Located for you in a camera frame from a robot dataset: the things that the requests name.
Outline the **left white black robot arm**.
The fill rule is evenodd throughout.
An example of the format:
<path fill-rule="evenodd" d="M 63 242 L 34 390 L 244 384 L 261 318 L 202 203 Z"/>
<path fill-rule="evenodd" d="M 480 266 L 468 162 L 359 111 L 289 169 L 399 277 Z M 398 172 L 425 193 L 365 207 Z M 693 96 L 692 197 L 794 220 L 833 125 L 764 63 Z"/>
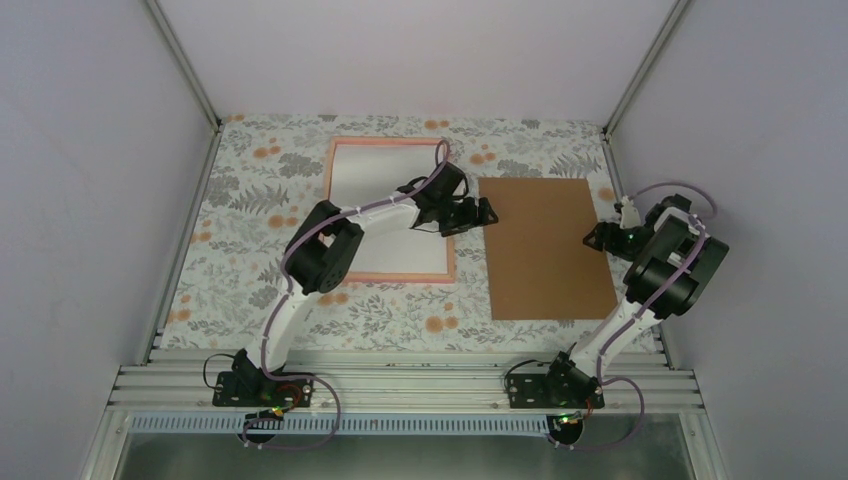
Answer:
<path fill-rule="evenodd" d="M 278 371 L 287 362 L 296 327 L 320 296 L 342 283 L 364 240 L 427 224 L 447 238 L 497 221 L 490 201 L 471 196 L 464 171 L 447 160 L 384 199 L 349 207 L 329 200 L 316 204 L 286 247 L 280 263 L 283 290 L 258 339 L 234 356 L 231 372 L 240 397 L 263 405 L 276 396 L 277 382 L 284 379 Z"/>

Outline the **brown cardboard backing board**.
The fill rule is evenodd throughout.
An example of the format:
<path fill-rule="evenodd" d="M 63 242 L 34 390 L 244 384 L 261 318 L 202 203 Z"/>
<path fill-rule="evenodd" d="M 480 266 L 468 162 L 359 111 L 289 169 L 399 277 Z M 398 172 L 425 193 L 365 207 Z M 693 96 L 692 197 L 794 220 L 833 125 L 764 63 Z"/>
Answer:
<path fill-rule="evenodd" d="M 483 229 L 494 320 L 603 320 L 614 310 L 608 257 L 583 243 L 598 222 L 587 180 L 478 185 L 498 217 Z"/>

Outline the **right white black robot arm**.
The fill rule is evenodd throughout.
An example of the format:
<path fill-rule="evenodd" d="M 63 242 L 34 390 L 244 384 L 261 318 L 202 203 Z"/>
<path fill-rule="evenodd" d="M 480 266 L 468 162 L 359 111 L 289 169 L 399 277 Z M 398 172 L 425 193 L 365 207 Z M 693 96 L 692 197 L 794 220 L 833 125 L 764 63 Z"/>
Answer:
<path fill-rule="evenodd" d="M 541 391 L 555 407 L 596 395 L 604 372 L 624 347 L 663 320 L 688 312 L 729 253 L 729 246 L 711 236 L 691 211 L 691 201 L 679 194 L 655 204 L 642 225 L 623 229 L 601 223 L 584 243 L 631 265 L 618 306 L 550 364 Z"/>

